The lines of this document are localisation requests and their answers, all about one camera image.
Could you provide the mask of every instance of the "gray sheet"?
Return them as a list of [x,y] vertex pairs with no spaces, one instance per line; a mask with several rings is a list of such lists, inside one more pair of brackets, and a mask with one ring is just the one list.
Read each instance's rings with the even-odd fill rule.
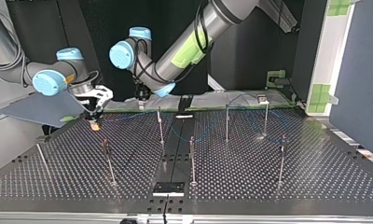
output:
[[191,109],[199,108],[225,108],[226,105],[235,107],[259,106],[256,99],[258,94],[265,94],[270,105],[289,105],[289,101],[276,90],[267,91],[227,91],[207,92],[193,97]]
[[65,117],[76,117],[82,112],[82,106],[68,91],[52,97],[35,93],[12,105],[0,109],[1,114],[16,119],[47,124],[57,128],[61,128],[65,124],[61,119]]

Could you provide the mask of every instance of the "thin metal pin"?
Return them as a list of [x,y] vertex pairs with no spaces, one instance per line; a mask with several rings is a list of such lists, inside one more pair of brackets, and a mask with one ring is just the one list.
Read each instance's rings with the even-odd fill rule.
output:
[[280,166],[280,174],[279,174],[279,187],[283,183],[283,165],[284,165],[284,158],[286,155],[288,145],[287,145],[287,137],[285,134],[282,136],[282,145],[281,145],[281,151],[282,151],[282,163]]
[[267,135],[267,129],[268,129],[268,113],[269,113],[269,102],[266,104],[266,111],[265,111],[265,126],[263,129],[263,135]]
[[190,142],[189,142],[189,157],[191,159],[192,163],[192,186],[196,186],[198,183],[196,182],[196,177],[195,177],[195,138],[193,136],[190,137]]
[[44,156],[44,152],[42,151],[42,148],[41,148],[41,146],[40,146],[38,143],[35,144],[35,145],[36,145],[37,148],[38,148],[38,152],[39,152],[39,155],[40,155],[40,157],[41,157],[41,160],[42,160],[42,162],[44,163],[45,168],[47,169],[48,175],[49,175],[49,177],[50,177],[50,171],[49,171],[49,167],[48,167],[47,160],[45,159],[45,156]]
[[41,146],[37,143],[35,144],[38,148],[39,155],[41,156],[42,162],[47,166],[47,160],[45,159],[44,153],[42,152]]
[[103,140],[102,147],[103,147],[104,158],[108,162],[108,168],[110,169],[112,182],[113,182],[114,185],[116,185],[117,181],[115,179],[114,169],[113,169],[112,162],[111,162],[111,154],[112,153],[111,153],[111,148],[109,146],[108,139],[105,138]]
[[229,105],[227,105],[227,136],[226,136],[227,142],[229,141],[229,120],[230,120],[230,117],[229,117]]
[[162,127],[162,119],[161,119],[161,113],[160,113],[160,106],[158,107],[158,123],[159,123],[159,129],[160,129],[160,143],[162,145],[164,145],[163,127]]

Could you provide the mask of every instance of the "robot end effector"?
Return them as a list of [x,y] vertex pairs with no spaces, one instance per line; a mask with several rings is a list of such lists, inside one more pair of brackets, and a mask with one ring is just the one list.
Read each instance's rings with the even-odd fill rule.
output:
[[79,49],[62,49],[56,56],[54,64],[28,62],[15,31],[10,32],[0,20],[0,79],[23,87],[33,85],[46,96],[68,89],[83,105],[84,117],[92,129],[98,130],[99,119],[113,93],[94,84],[99,74],[88,73]]

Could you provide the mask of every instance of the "black cable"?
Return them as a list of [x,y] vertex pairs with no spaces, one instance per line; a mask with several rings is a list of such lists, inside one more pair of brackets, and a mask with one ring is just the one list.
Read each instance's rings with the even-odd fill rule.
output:
[[167,224],[167,218],[166,218],[166,209],[167,209],[167,202],[169,201],[169,195],[166,198],[166,203],[164,204],[164,209],[163,209],[163,223]]
[[[137,64],[142,68],[142,71],[141,71],[137,76],[135,76],[135,78],[140,79],[140,76],[142,76],[143,74],[146,74],[146,75],[149,76],[151,79],[153,79],[153,80],[155,80],[155,81],[157,81],[157,82],[159,82],[159,83],[162,83],[162,84],[169,84],[169,83],[170,83],[169,81],[163,79],[163,78],[160,77],[159,75],[157,75],[157,76],[160,78],[160,80],[159,80],[159,79],[156,79],[155,77],[152,77],[152,76],[151,76],[151,75],[146,71],[146,69],[154,63],[153,61],[151,61],[151,62],[150,62],[149,64],[147,64],[146,66],[143,66],[143,65],[141,64],[140,59],[139,59],[139,57],[138,57],[138,53],[140,52],[140,46],[139,46],[139,43],[140,43],[140,42],[145,42],[145,40],[143,40],[143,39],[139,39],[139,40],[136,41],[136,40],[134,40],[133,38],[131,38],[131,40],[133,40],[134,43],[135,43],[134,51],[137,53],[136,58],[135,58],[136,63],[137,63]],[[133,74],[135,75],[136,73],[137,73],[137,66],[134,66]]]
[[[207,27],[204,21],[204,7],[202,6],[204,0],[202,0],[199,3],[198,11],[196,12],[196,17],[194,21],[194,32],[195,32],[195,38],[196,42],[198,43],[199,49],[202,53],[207,54],[213,49],[213,43],[209,43],[209,36],[207,32]],[[200,42],[200,35],[199,35],[199,22],[201,24],[201,29],[203,30],[204,34],[204,41],[205,41],[205,47]]]
[[[284,6],[284,0],[282,0],[281,4],[280,4],[280,9],[279,9],[279,19],[277,20],[277,25],[279,26],[279,30],[278,30],[278,40],[279,40],[279,50],[281,50],[281,47],[282,47],[282,41],[281,41],[281,29],[282,27],[280,26],[281,25],[281,21],[282,21],[282,14],[283,14],[283,6]],[[300,98],[299,94],[297,94],[297,91],[295,90],[294,88],[294,85],[292,84],[292,81],[291,81],[291,78],[287,78],[288,81],[289,81],[289,84],[291,86],[291,89],[292,89],[292,92],[297,96],[298,100],[303,104],[303,106],[305,106],[306,108],[306,105],[305,103],[302,101],[302,98]]]
[[297,96],[298,100],[303,104],[303,106],[305,106],[305,108],[307,108],[306,104],[303,102],[302,98],[300,98],[299,94],[297,94],[297,91],[295,90],[294,85],[292,84],[291,78],[288,77],[287,79],[288,79],[289,84],[290,84],[290,86],[292,88],[292,91]]

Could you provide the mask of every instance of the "black wall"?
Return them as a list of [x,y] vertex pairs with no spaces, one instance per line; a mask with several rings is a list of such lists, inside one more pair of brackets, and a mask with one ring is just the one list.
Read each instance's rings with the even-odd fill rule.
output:
[[303,8],[292,81],[300,98],[309,95],[312,71],[323,29],[326,1],[308,0]]
[[100,70],[90,33],[77,0],[7,1],[9,14],[26,56],[55,63],[59,49],[81,49],[90,71]]
[[[133,26],[151,29],[153,59],[164,54],[193,21],[200,0],[80,0],[90,35],[104,74],[105,84],[114,92],[115,101],[133,96],[131,73],[116,69],[108,52],[118,41],[128,37]],[[206,60],[178,83],[173,94],[202,94],[207,90]]]
[[[304,0],[284,0],[301,21]],[[264,89],[268,71],[294,72],[298,33],[285,34],[260,8],[215,42],[212,76],[227,90]]]
[[[304,0],[284,2],[301,21]],[[194,20],[199,3],[200,0],[34,0],[9,1],[8,7],[30,59],[54,63],[58,49],[78,47],[89,70],[101,70],[104,84],[114,92],[114,100],[123,101],[133,96],[135,86],[130,72],[111,64],[111,47],[128,37],[132,26],[145,26],[153,33],[156,61]],[[257,8],[240,26],[231,27],[215,42],[214,52],[178,83],[172,94],[205,93],[208,72],[228,90],[263,89],[270,70],[285,69],[288,77],[294,74],[297,42],[298,33],[284,34],[275,21]]]

